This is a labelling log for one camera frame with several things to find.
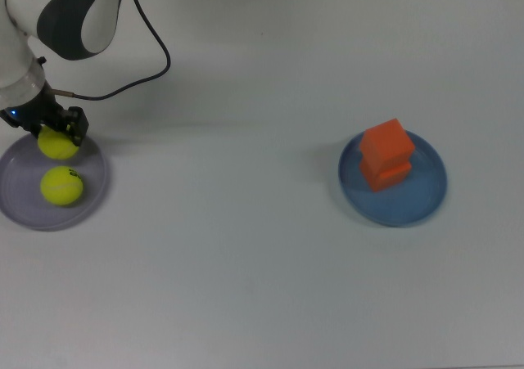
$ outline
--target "tennis ball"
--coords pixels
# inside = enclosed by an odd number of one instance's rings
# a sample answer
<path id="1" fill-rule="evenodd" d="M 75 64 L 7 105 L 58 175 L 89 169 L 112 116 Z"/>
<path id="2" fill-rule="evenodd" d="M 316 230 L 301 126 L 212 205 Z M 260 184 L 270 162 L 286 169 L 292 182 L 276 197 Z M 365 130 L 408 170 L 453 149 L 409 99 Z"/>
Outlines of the tennis ball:
<path id="1" fill-rule="evenodd" d="M 38 148 L 51 159 L 69 159 L 79 148 L 64 134 L 44 126 L 38 135 Z"/>
<path id="2" fill-rule="evenodd" d="M 47 171 L 40 181 L 43 197 L 54 205 L 69 205 L 77 200 L 84 184 L 79 174 L 70 167 L 58 166 Z"/>

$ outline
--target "blue plate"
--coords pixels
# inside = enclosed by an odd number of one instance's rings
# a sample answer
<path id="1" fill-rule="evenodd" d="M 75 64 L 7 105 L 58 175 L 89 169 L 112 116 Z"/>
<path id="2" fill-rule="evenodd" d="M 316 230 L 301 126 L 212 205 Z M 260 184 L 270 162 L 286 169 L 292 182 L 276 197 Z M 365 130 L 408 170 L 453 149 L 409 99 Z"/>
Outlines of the blue plate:
<path id="1" fill-rule="evenodd" d="M 49 204 L 40 192 L 42 176 L 53 167 L 70 166 L 80 173 L 84 193 L 66 207 Z M 51 160 L 28 134 L 15 142 L 0 158 L 0 211 L 21 226 L 57 231 L 86 219 L 101 203 L 109 182 L 109 168 L 98 145 L 84 139 L 75 156 Z"/>
<path id="2" fill-rule="evenodd" d="M 354 137 L 342 152 L 338 176 L 350 203 L 366 218 L 386 226 L 400 227 L 421 222 L 439 207 L 447 188 L 442 159 L 424 139 L 407 132 L 415 145 L 409 161 L 412 168 L 401 183 L 373 192 L 360 172 L 359 150 L 364 133 Z"/>

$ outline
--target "white table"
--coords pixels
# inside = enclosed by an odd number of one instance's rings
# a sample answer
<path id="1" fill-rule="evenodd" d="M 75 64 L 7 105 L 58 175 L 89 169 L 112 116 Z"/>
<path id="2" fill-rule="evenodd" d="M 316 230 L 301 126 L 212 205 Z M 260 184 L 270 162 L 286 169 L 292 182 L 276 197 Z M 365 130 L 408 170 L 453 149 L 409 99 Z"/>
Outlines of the white table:
<path id="1" fill-rule="evenodd" d="M 86 110 L 102 207 L 0 217 L 2 369 L 404 369 L 524 362 L 524 0 L 141 0 L 174 58 Z M 131 0 L 51 85 L 155 73 Z M 71 101 L 61 100 L 66 106 Z M 411 228 L 359 216 L 343 146 L 397 117 L 449 191 Z M 21 130 L 0 127 L 4 152 Z"/>

